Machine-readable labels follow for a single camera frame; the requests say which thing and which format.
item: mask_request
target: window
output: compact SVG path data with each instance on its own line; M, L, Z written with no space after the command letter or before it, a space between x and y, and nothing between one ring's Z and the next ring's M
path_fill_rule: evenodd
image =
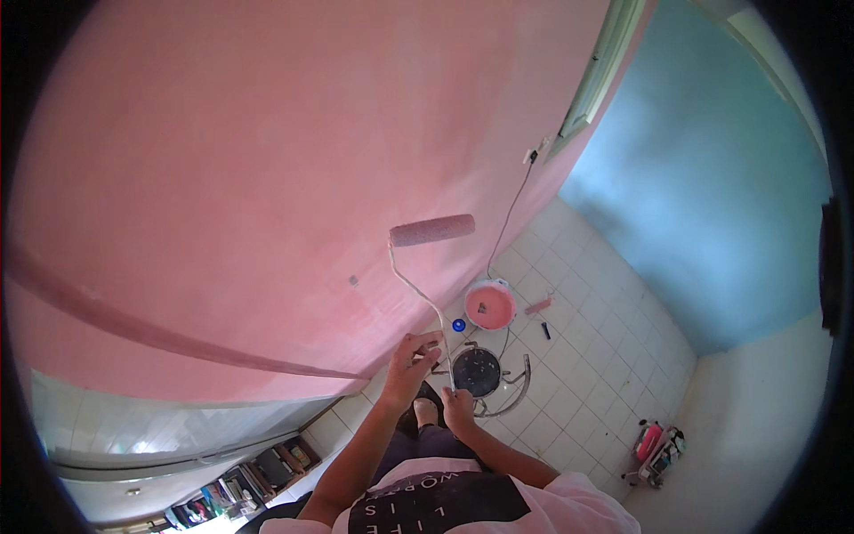
M635 34L644 2L645 0L611 0L582 82L548 154L549 157L560 152L585 126L593 122L608 88L611 87L614 75L623 62L629 41Z

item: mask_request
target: foot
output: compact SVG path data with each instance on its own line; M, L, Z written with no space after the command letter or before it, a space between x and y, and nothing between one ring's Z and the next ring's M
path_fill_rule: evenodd
M424 425L439 424L439 408L430 399L418 398L412 403L415 409L415 419L418 421L418 428Z

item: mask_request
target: cleaning cart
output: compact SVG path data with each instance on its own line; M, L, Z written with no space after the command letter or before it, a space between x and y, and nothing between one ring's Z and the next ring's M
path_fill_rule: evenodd
M624 473L622 478L632 486L638 484L634 481L636 479L660 489L664 484L664 471L685 454L685 434L675 426L668 426L665 430L657 421L649 424L642 420L640 424L643 430L632 448L640 467L637 471Z

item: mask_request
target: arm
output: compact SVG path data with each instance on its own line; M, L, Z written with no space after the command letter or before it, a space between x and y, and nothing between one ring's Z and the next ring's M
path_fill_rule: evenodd
M445 422L453 434L495 472L512 475L529 486L545 488L560 473L545 462L511 449L475 424L474 399L467 390L442 388Z
M350 443L320 477L314 493L297 519L319 521L332 527L338 515L365 493L389 446L397 420L409 409L418 394L421 381L441 353L439 349L433 349L423 359L414 360L415 351L422 346L433 346L440 339L441 332L420 336L407 334L403 338L391 357L389 376L377 404Z

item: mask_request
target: white t-shirt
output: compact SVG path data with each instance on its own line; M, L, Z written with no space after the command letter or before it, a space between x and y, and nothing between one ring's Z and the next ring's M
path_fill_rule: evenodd
M427 532L640 534L641 526L587 476L560 475L545 489L482 472L474 460L402 462L335 524L269 519L260 534L424 534Z

